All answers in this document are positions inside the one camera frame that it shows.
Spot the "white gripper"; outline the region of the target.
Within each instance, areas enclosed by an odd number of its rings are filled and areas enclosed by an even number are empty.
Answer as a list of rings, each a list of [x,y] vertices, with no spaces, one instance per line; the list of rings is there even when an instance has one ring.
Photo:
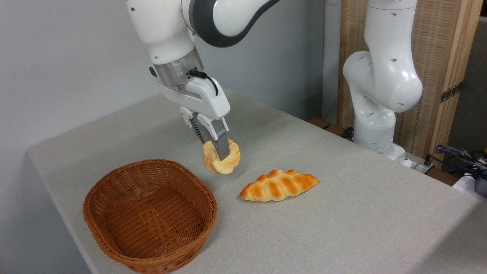
[[[230,104],[217,81],[193,67],[179,74],[186,80],[184,85],[167,87],[153,66],[149,71],[158,78],[164,96],[182,106],[181,115],[202,144],[212,142],[219,159],[227,158],[230,154],[229,128],[224,117],[230,111]]]

